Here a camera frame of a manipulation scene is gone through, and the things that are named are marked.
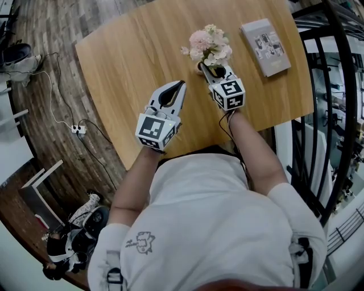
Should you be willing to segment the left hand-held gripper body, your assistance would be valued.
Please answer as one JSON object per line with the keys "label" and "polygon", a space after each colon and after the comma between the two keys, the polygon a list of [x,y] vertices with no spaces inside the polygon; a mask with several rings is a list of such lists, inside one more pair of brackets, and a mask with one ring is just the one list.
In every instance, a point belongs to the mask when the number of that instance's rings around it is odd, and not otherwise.
{"label": "left hand-held gripper body", "polygon": [[135,136],[141,145],[164,151],[177,134],[180,125],[181,119],[178,115],[167,114],[147,105],[145,112],[139,114]]}

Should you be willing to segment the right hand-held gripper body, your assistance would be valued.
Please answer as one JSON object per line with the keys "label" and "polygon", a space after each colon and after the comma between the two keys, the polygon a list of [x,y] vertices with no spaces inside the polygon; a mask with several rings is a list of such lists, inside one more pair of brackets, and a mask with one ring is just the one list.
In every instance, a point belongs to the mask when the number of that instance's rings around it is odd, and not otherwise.
{"label": "right hand-held gripper body", "polygon": [[233,74],[209,85],[209,90],[213,100],[224,111],[232,111],[245,105],[245,88],[241,79]]}

